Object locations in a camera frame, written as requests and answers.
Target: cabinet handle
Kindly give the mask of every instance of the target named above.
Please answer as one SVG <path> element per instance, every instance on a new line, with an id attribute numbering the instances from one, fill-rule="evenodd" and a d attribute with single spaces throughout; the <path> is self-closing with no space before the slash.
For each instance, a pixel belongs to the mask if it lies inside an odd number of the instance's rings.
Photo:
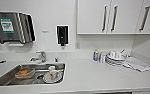
<path id="1" fill-rule="evenodd" d="M 147 15 L 148 15 L 149 9 L 150 9 L 150 6 L 147 6 L 145 8 L 146 11 L 145 11 L 144 18 L 143 18 L 143 21 L 142 21 L 142 24 L 141 24 L 141 28 L 139 29 L 140 32 L 141 32 L 141 30 L 144 29 L 144 25 L 146 23 L 146 19 L 147 19 Z"/>
<path id="2" fill-rule="evenodd" d="M 114 30 L 114 28 L 115 28 L 115 20 L 116 20 L 117 8 L 118 8 L 118 6 L 114 7 L 114 18 L 113 18 L 111 33 Z"/>
<path id="3" fill-rule="evenodd" d="M 106 15 L 107 15 L 107 6 L 105 6 L 105 11 L 104 11 L 104 20 L 103 20 L 102 32 L 104 32 L 104 30 L 105 30 Z"/>

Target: white wall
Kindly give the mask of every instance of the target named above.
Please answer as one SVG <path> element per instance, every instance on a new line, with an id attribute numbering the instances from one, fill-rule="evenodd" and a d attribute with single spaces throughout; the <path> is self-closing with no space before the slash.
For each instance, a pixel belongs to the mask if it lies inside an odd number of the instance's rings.
<path id="1" fill-rule="evenodd" d="M 150 35 L 136 35 L 132 52 L 150 58 Z"/>
<path id="2" fill-rule="evenodd" d="M 123 50 L 130 54 L 133 35 L 76 35 L 75 0 L 0 0 L 0 11 L 15 11 L 31 14 L 36 41 L 24 47 L 8 47 L 0 44 L 0 53 L 35 53 Z M 56 25 L 69 25 L 69 45 L 61 50 L 57 44 Z M 80 49 L 75 49 L 75 42 Z"/>

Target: white cabinet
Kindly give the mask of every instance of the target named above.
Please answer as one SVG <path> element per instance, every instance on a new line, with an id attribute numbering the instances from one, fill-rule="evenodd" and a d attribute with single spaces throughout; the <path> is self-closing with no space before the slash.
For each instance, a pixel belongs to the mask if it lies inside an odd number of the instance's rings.
<path id="1" fill-rule="evenodd" d="M 135 33 L 150 34 L 150 0 L 143 2 Z"/>
<path id="2" fill-rule="evenodd" d="M 134 34 L 142 2 L 143 0 L 112 0 L 107 33 Z"/>
<path id="3" fill-rule="evenodd" d="M 111 0 L 78 0 L 77 34 L 106 34 L 110 3 Z"/>
<path id="4" fill-rule="evenodd" d="M 77 34 L 134 34 L 143 0 L 78 0 Z"/>

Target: sink basin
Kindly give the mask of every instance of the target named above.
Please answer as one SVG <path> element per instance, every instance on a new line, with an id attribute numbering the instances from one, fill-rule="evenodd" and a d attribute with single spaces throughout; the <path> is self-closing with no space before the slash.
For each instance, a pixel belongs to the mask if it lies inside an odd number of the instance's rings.
<path id="1" fill-rule="evenodd" d="M 60 83 L 63 80 L 64 76 L 64 70 L 65 70 L 65 64 L 64 63 L 55 63 L 55 64 L 44 64 L 44 65 L 38 65 L 38 64 L 27 64 L 27 65 L 18 65 L 12 70 L 10 70 L 8 73 L 0 77 L 0 86 L 8 86 L 8 85 L 26 85 L 26 84 L 49 84 L 45 83 L 43 79 L 38 79 L 39 75 L 45 75 L 47 72 L 49 72 L 48 68 L 50 66 L 55 66 L 56 70 L 59 70 L 62 77 L 60 80 L 54 83 L 50 84 L 56 84 Z M 23 68 L 35 68 L 35 74 L 30 79 L 17 79 L 15 77 L 15 74 L 19 72 Z"/>

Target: wall-mounted dispenser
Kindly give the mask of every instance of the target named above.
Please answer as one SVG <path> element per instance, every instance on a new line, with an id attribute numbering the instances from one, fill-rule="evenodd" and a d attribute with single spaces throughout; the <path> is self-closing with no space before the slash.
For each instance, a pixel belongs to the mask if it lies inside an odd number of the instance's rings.
<path id="1" fill-rule="evenodd" d="M 15 12 L 0 12 L 0 43 L 29 43 L 35 40 L 30 15 Z"/>
<path id="2" fill-rule="evenodd" d="M 58 44 L 68 44 L 68 26 L 57 26 Z"/>

